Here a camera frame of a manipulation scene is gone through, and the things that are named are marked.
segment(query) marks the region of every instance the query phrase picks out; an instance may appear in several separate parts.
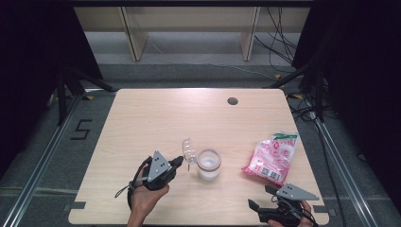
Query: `snack bag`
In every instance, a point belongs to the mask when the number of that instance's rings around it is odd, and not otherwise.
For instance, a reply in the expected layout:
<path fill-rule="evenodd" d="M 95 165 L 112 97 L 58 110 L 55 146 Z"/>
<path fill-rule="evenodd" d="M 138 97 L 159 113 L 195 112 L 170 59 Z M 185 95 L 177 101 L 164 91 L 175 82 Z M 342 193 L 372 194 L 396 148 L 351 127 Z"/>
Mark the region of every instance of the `snack bag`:
<path fill-rule="evenodd" d="M 242 171 L 283 186 L 298 136 L 297 132 L 278 132 L 270 139 L 257 143 L 249 165 L 243 167 Z"/>

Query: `hole in table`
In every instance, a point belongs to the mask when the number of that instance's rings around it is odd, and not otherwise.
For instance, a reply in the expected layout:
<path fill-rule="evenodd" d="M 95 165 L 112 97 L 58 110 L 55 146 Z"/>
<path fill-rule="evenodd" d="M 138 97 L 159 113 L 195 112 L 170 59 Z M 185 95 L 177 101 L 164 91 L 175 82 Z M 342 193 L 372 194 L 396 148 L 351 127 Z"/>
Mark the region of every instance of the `hole in table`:
<path fill-rule="evenodd" d="M 229 97 L 229 98 L 227 99 L 227 102 L 228 102 L 230 105 L 236 105 L 236 104 L 238 104 L 238 99 L 236 99 L 235 97 Z"/>

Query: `wooden table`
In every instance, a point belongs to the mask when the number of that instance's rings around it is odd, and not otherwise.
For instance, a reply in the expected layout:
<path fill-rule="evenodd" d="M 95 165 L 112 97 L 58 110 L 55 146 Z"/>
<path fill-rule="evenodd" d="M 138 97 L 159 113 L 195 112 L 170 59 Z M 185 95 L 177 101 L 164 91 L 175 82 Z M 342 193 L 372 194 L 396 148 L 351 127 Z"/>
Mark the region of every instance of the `wooden table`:
<path fill-rule="evenodd" d="M 228 98 L 235 97 L 236 105 Z M 145 224 L 261 225 L 248 199 L 261 207 L 277 207 L 266 193 L 266 182 L 241 171 L 258 141 L 278 131 L 297 131 L 287 101 L 276 89 L 122 89 L 114 100 L 100 134 L 76 202 L 73 224 L 126 224 L 130 215 L 126 192 L 114 194 L 132 180 L 140 164 L 159 150 L 167 160 L 183 155 L 182 142 L 190 137 L 195 150 L 216 149 L 222 158 L 219 177 L 205 182 L 197 167 L 186 163 L 170 182 Z M 299 140 L 287 182 L 321 199 L 315 177 Z M 314 213 L 319 224 L 327 213 Z"/>

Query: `cable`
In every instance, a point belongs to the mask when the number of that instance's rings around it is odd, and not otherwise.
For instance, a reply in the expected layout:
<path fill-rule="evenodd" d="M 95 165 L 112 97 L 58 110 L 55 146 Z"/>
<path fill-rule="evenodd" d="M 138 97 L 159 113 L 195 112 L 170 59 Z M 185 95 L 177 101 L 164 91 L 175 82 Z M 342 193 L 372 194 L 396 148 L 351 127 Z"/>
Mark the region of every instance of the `cable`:
<path fill-rule="evenodd" d="M 314 118 L 311 118 L 310 116 L 308 116 L 308 114 L 309 114 L 310 112 L 316 112 L 316 108 L 314 107 L 313 104 L 312 104 L 312 106 L 308 106 L 307 103 L 306 103 L 306 101 L 307 101 L 307 99 L 309 99 L 309 100 L 314 100 L 315 97 L 314 97 L 314 96 L 309 96 L 309 95 L 304 95 L 304 96 L 305 96 L 306 98 L 304 98 L 304 99 L 298 104 L 298 107 L 297 107 L 297 108 L 294 108 L 294 107 L 292 107 L 292 106 L 289 105 L 289 107 L 290 107 L 290 109 L 291 109 L 291 112 L 292 112 L 293 114 L 298 114 L 298 115 L 294 116 L 294 120 L 297 121 L 299 118 L 301 118 L 301 119 L 303 119 L 305 122 L 314 121 L 314 120 L 316 119 L 316 116 L 315 116 Z M 300 106 L 301 106 L 302 104 L 305 104 L 307 107 L 301 109 Z M 333 110 L 334 110 L 334 108 L 333 108 L 332 105 L 323 105 L 323 106 L 322 106 L 322 110 L 323 110 L 323 114 L 324 114 L 325 116 L 327 116 L 327 117 L 329 117 L 329 118 L 332 118 L 332 119 L 339 119 L 339 117 L 337 117 L 337 116 L 331 116 L 331 115 L 325 113 L 325 112 L 327 112 L 327 111 L 333 111 Z"/>
<path fill-rule="evenodd" d="M 291 59 L 289 59 L 288 57 L 286 57 L 284 54 L 278 52 L 278 51 L 275 50 L 275 49 L 272 49 L 272 48 L 268 47 L 266 44 L 263 44 L 263 43 L 259 40 L 259 38 L 257 38 L 257 36 L 254 36 L 254 37 L 255 37 L 255 39 L 256 39 L 257 41 L 259 41 L 265 48 L 267 48 L 268 50 L 274 52 L 276 55 L 278 55 L 278 56 L 280 56 L 281 58 L 283 58 L 286 62 L 291 63 Z"/>
<path fill-rule="evenodd" d="M 288 48 L 288 46 L 291 46 L 296 49 L 296 45 L 293 44 L 292 42 L 290 42 L 283 34 L 283 26 L 281 24 L 283 8 L 278 8 L 278 24 L 275 23 L 275 20 L 272 17 L 269 8 L 267 8 L 267 10 L 268 10 L 269 16 L 271 18 L 271 21 L 273 22 L 274 27 L 276 29 L 276 33 L 275 33 L 274 37 L 271 36 L 273 38 L 273 42 L 272 42 L 271 46 L 273 45 L 274 41 L 279 41 L 276 37 L 277 37 L 277 34 L 280 35 L 280 37 L 281 37 L 280 42 L 283 43 L 283 46 L 288 55 L 288 58 L 289 58 L 289 55 L 291 55 L 291 57 L 293 58 L 293 54 L 292 54 L 291 50 Z"/>
<path fill-rule="evenodd" d="M 297 210 L 294 210 L 294 212 L 295 212 L 295 214 L 299 215 L 300 217 L 308 219 L 312 223 L 313 227 L 318 227 L 319 226 L 318 223 L 316 223 L 316 220 L 312 216 L 312 214 L 309 211 L 305 210 L 304 208 L 303 208 L 303 212 L 299 212 Z"/>
<path fill-rule="evenodd" d="M 153 42 L 151 39 L 148 39 L 148 41 L 150 42 L 150 44 L 151 44 L 157 51 L 159 51 L 159 53 L 165 54 L 165 52 L 163 52 L 162 50 L 160 50 L 160 49 L 154 44 L 154 42 Z M 181 64 L 201 65 L 201 63 L 196 64 L 196 63 L 189 63 L 189 62 L 185 62 L 185 61 L 181 61 L 181 62 L 174 62 L 174 61 L 170 61 L 170 60 L 167 60 L 167 61 L 169 61 L 170 63 L 174 63 L 174 64 L 180 64 L 180 63 L 181 63 Z M 262 75 L 262 76 L 264 76 L 264 77 L 266 77 L 266 78 L 268 78 L 268 79 L 272 79 L 272 80 L 277 81 L 276 78 L 271 77 L 271 76 L 269 76 L 269 75 L 266 75 L 266 74 L 263 74 L 263 73 L 260 73 L 260 72 L 249 71 L 249 70 L 242 69 L 242 68 L 239 68 L 238 66 L 234 66 L 234 65 L 213 64 L 213 63 L 205 63 L 205 64 L 206 64 L 206 65 L 213 65 L 213 66 L 217 66 L 217 67 L 234 68 L 234 69 L 239 70 L 239 71 L 242 71 L 242 72 L 246 72 L 246 73 L 250 73 L 250 74 Z"/>

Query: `gray floor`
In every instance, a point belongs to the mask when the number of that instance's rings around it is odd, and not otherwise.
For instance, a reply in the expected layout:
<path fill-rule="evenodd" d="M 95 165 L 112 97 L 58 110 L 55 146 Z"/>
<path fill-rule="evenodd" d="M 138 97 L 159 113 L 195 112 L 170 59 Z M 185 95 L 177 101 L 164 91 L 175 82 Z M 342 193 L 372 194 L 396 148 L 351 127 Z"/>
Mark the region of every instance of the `gray floor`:
<path fill-rule="evenodd" d="M 257 43 L 253 47 L 251 61 L 243 61 L 239 42 L 234 33 L 150 34 L 145 54 L 139 62 L 131 61 L 124 34 L 88 33 L 87 35 L 104 80 L 116 88 L 261 88 L 272 84 L 275 75 L 287 74 L 279 70 L 293 70 L 287 62 L 276 55 L 271 56 L 267 49 Z M 270 43 L 268 35 L 258 34 L 258 37 L 266 44 Z M 298 37 L 299 34 L 288 34 L 288 38 L 294 43 Z M 274 67 L 270 66 L 270 57 Z M 301 79 L 286 84 L 283 90 L 288 93 L 296 91 Z M 85 81 L 82 83 L 86 88 L 95 88 Z M 68 222 L 69 205 L 78 193 L 97 138 L 113 104 L 113 94 L 94 92 L 89 96 L 93 98 L 81 100 L 74 111 L 19 226 L 71 226 Z M 301 99 L 296 98 L 289 99 L 288 104 L 294 108 L 305 106 Z M 328 128 L 364 200 L 367 201 L 377 226 L 401 226 L 400 215 L 369 165 L 356 156 L 357 147 L 340 119 L 336 118 L 335 113 L 325 114 L 324 125 Z M 83 135 L 83 132 L 75 131 L 82 119 L 92 120 L 82 123 L 85 129 L 90 130 L 87 138 L 71 140 L 72 137 Z M 57 102 L 53 102 L 26 144 L 26 150 L 18 155 L 0 182 L 2 223 L 44 153 L 56 130 L 58 120 Z M 329 158 L 328 165 L 340 196 L 340 203 L 337 202 L 315 125 L 301 119 L 296 120 L 296 124 L 323 200 L 330 211 L 330 222 L 327 226 L 342 226 L 340 209 L 343 211 L 347 226 L 363 226 L 350 194 Z"/>

